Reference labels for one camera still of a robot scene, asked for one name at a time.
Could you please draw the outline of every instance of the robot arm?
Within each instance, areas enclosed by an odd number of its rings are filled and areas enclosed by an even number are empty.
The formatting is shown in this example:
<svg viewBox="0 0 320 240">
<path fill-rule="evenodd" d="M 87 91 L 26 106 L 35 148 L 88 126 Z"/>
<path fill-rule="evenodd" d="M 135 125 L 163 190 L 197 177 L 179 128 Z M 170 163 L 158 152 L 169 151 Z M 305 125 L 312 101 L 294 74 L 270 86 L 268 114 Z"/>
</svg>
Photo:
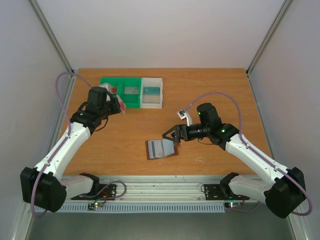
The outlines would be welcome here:
<svg viewBox="0 0 320 240">
<path fill-rule="evenodd" d="M 24 168 L 20 174 L 22 197 L 31 202 L 36 178 L 34 204 L 45 210 L 56 212 L 65 199 L 79 194 L 89 193 L 95 176 L 82 173 L 68 180 L 61 180 L 62 175 L 79 147 L 96 131 L 103 120 L 122 111 L 121 103 L 106 88 L 92 87 L 87 101 L 72 115 L 71 129 L 66 130 L 52 150 L 34 168 Z"/>
<path fill-rule="evenodd" d="M 278 217 L 286 218 L 298 207 L 306 196 L 283 173 L 293 178 L 302 188 L 305 187 L 303 173 L 296 167 L 288 167 L 276 162 L 251 144 L 245 136 L 239 135 L 239 130 L 229 123 L 222 123 L 217 110 L 211 103 L 197 107 L 200 123 L 175 125 L 162 137 L 176 143 L 181 140 L 209 138 L 214 145 L 236 156 L 259 175 L 261 180 L 252 180 L 238 173 L 230 173 L 220 181 L 220 189 L 226 199 L 233 195 L 243 195 L 265 203 Z"/>
</svg>

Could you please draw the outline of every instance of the wooden table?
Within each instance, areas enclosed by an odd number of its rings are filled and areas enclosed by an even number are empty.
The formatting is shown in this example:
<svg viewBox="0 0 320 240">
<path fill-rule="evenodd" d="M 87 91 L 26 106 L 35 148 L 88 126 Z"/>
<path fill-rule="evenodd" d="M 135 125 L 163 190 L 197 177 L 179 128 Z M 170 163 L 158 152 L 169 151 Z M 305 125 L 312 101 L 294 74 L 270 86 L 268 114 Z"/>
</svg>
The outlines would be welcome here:
<svg viewBox="0 0 320 240">
<path fill-rule="evenodd" d="M 65 174 L 252 174 L 253 171 L 233 155 L 218 146 L 200 144 L 196 140 L 181 142 L 178 156 L 147 160 L 145 141 L 161 139 L 162 134 L 174 125 L 184 124 L 177 111 L 187 107 L 200 95 L 212 91 L 228 93 L 237 100 L 243 115 L 243 133 L 258 148 L 269 154 L 257 107 L 242 68 L 80 69 L 78 74 L 94 86 L 99 85 L 101 77 L 163 78 L 163 108 L 127 108 L 125 114 L 110 116 L 106 127 L 95 132 L 80 147 Z M 68 107 L 70 116 L 87 100 L 88 91 L 88 86 L 77 79 Z M 194 123 L 199 122 L 196 106 L 205 102 L 216 107 L 224 123 L 239 127 L 235 105 L 220 95 L 207 96 L 189 110 Z"/>
</svg>

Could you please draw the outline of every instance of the table surface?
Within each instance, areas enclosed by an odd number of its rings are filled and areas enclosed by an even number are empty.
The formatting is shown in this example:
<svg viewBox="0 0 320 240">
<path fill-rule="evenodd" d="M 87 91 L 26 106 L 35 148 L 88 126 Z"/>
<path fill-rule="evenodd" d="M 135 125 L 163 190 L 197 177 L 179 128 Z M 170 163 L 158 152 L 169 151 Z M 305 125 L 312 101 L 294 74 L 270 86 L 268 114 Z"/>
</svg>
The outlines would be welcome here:
<svg viewBox="0 0 320 240">
<path fill-rule="evenodd" d="M 236 99 L 243 116 L 243 134 L 269 154 L 245 70 L 243 68 L 129 68 L 80 69 L 78 74 L 93 86 L 101 77 L 163 78 L 162 109 L 127 108 L 125 114 L 109 117 L 106 127 L 95 132 L 77 151 L 64 174 L 78 175 L 220 175 L 253 171 L 238 158 L 215 145 L 196 140 L 181 142 L 178 156 L 147 160 L 146 140 L 161 139 L 162 134 L 177 124 L 184 124 L 177 111 L 187 107 L 202 94 L 219 91 Z M 87 100 L 89 88 L 77 79 L 68 106 L 71 116 Z M 224 123 L 239 127 L 233 102 L 221 95 L 210 95 L 193 106 L 189 113 L 199 122 L 196 106 L 212 103 Z"/>
</svg>

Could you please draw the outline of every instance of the black mounting plate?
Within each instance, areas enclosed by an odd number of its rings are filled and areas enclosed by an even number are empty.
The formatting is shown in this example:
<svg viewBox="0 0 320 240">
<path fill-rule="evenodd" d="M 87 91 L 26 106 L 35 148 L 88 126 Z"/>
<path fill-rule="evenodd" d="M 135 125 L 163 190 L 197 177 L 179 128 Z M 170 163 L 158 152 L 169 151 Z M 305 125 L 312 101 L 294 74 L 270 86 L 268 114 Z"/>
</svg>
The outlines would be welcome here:
<svg viewBox="0 0 320 240">
<path fill-rule="evenodd" d="M 204 192 L 205 200 L 228 200 L 228 201 L 236 201 L 243 200 L 243 197 L 240 195 L 233 195 L 230 198 L 225 197 L 223 192 L 220 190 L 220 184 L 203 184 L 201 186 L 201 191 Z"/>
<path fill-rule="evenodd" d="M 99 185 L 99 191 L 107 184 L 100 184 Z M 109 196 L 109 198 L 113 198 L 116 196 L 117 193 L 117 185 L 116 184 L 111 184 L 110 186 L 106 187 L 104 190 L 104 192 L 106 192 Z M 84 200 L 84 201 L 88 201 L 88 200 L 97 200 L 97 199 L 102 199 L 104 198 L 105 194 L 103 192 L 101 192 L 99 195 L 93 197 L 93 198 L 87 198 L 87 197 L 80 197 L 80 196 L 75 196 L 73 198 L 71 198 L 71 200 Z"/>
</svg>

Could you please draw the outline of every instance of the white wall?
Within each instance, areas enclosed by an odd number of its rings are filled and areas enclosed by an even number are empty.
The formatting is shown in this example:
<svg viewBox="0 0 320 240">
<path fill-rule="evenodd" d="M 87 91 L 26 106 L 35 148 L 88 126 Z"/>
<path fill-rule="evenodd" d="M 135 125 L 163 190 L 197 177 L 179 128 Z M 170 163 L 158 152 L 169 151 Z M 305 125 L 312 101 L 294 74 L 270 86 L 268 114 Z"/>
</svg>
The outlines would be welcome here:
<svg viewBox="0 0 320 240">
<path fill-rule="evenodd" d="M 20 172 L 47 150 L 58 110 L 55 77 L 65 67 L 27 0 L 0 7 L 0 239 L 7 240 L 22 193 Z"/>
<path fill-rule="evenodd" d="M 74 69 L 247 68 L 283 0 L 38 0 Z"/>
<path fill-rule="evenodd" d="M 251 75 L 275 159 L 301 169 L 320 239 L 320 1 L 295 0 Z"/>
</svg>

